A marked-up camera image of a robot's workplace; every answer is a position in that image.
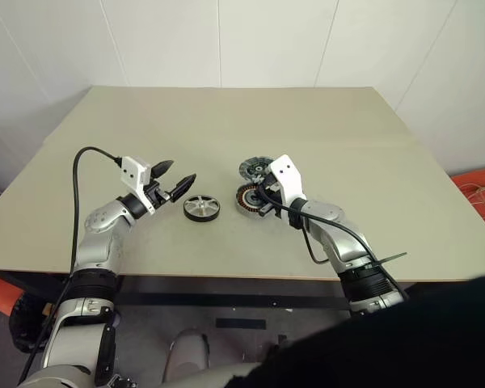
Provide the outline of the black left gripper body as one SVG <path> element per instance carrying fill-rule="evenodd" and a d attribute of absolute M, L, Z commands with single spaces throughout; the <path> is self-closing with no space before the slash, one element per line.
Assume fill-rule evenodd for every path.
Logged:
<path fill-rule="evenodd" d="M 172 200 L 171 194 L 161 189 L 160 183 L 156 179 L 151 179 L 146 185 L 146 197 L 154 209 L 158 209 Z"/>

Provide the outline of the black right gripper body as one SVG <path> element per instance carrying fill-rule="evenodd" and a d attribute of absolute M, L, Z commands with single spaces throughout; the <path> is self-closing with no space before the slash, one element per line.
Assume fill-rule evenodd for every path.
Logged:
<path fill-rule="evenodd" d="M 267 174 L 264 178 L 264 201 L 272 205 L 283 205 L 281 188 L 273 174 Z"/>

